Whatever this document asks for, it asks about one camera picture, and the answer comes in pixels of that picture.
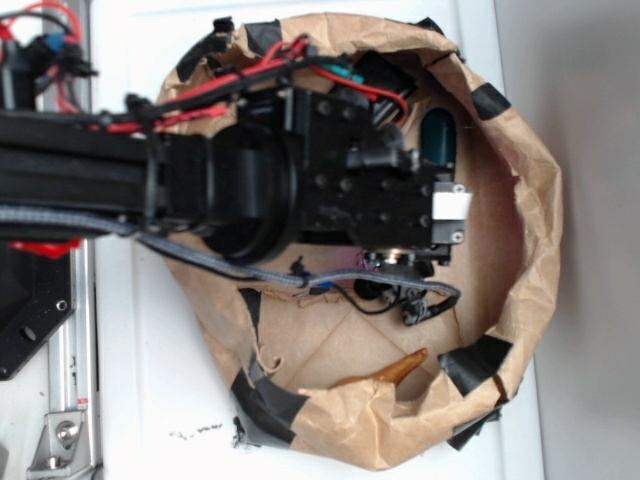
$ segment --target black metal bracket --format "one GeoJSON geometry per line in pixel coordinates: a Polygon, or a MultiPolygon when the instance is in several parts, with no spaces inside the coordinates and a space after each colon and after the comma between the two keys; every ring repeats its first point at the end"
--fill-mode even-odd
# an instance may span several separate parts
{"type": "Polygon", "coordinates": [[[0,244],[0,381],[13,378],[74,308],[69,256],[0,244]]]}

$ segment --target red component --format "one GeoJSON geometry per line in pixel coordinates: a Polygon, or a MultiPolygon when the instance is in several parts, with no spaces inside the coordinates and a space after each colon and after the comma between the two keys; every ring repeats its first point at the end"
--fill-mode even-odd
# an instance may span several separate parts
{"type": "Polygon", "coordinates": [[[76,238],[66,243],[10,242],[9,246],[16,250],[37,253],[38,255],[44,255],[45,257],[55,260],[66,255],[72,249],[78,248],[80,246],[80,240],[76,238]]]}
{"type": "Polygon", "coordinates": [[[15,40],[11,30],[4,23],[0,23],[0,40],[15,40]]]}

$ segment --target gray wall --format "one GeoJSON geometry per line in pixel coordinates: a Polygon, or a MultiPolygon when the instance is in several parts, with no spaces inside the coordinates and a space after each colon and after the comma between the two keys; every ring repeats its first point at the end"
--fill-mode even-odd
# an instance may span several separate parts
{"type": "Polygon", "coordinates": [[[496,0],[508,97],[564,170],[536,356],[549,480],[640,475],[640,2],[496,0]]]}

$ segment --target mounting hole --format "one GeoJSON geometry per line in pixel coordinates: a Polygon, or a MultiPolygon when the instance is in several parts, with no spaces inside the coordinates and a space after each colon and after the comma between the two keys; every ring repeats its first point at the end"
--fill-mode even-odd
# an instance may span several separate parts
{"type": "Polygon", "coordinates": [[[20,329],[20,335],[22,335],[22,338],[27,342],[35,342],[38,339],[35,332],[26,326],[20,329]]]}
{"type": "Polygon", "coordinates": [[[464,241],[464,233],[463,232],[454,232],[453,235],[451,235],[451,241],[453,243],[462,243],[464,241]]]}

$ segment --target screw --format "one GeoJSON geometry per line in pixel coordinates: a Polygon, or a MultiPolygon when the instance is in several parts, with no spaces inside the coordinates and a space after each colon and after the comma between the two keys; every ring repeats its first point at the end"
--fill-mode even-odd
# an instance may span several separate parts
{"type": "Polygon", "coordinates": [[[327,187],[327,177],[324,175],[316,175],[313,179],[313,183],[315,183],[316,187],[320,190],[324,190],[327,187]]]}
{"type": "Polygon", "coordinates": [[[80,429],[73,422],[62,422],[56,427],[56,436],[62,443],[73,442],[79,433],[80,429]]]}
{"type": "Polygon", "coordinates": [[[61,466],[62,462],[60,461],[60,457],[58,455],[49,457],[44,461],[44,468],[46,468],[47,470],[57,470],[61,466]]]}
{"type": "Polygon", "coordinates": [[[417,172],[420,169],[420,152],[415,148],[409,152],[409,158],[411,159],[411,171],[417,172]]]}
{"type": "Polygon", "coordinates": [[[389,220],[391,220],[391,215],[387,212],[382,212],[378,215],[378,222],[380,223],[389,223],[389,220]]]}
{"type": "Polygon", "coordinates": [[[347,122],[353,122],[356,119],[356,111],[351,107],[346,107],[342,110],[342,118],[347,122]]]}
{"type": "Polygon", "coordinates": [[[342,190],[344,193],[351,191],[352,188],[353,182],[350,178],[343,178],[342,180],[340,180],[340,190],[342,190]]]}
{"type": "Polygon", "coordinates": [[[451,241],[453,243],[462,243],[463,240],[464,240],[464,233],[461,231],[454,232],[453,235],[451,235],[451,241]]]}
{"type": "Polygon", "coordinates": [[[160,228],[160,225],[156,225],[155,223],[149,223],[147,224],[147,231],[149,233],[158,233],[160,232],[160,230],[162,230],[160,228]]]}
{"type": "Polygon", "coordinates": [[[331,113],[331,110],[331,104],[326,100],[321,100],[316,105],[316,111],[325,117],[331,113]]]}
{"type": "Polygon", "coordinates": [[[399,258],[400,255],[398,253],[389,252],[389,254],[384,259],[384,263],[386,263],[387,265],[397,265],[399,258]]]}

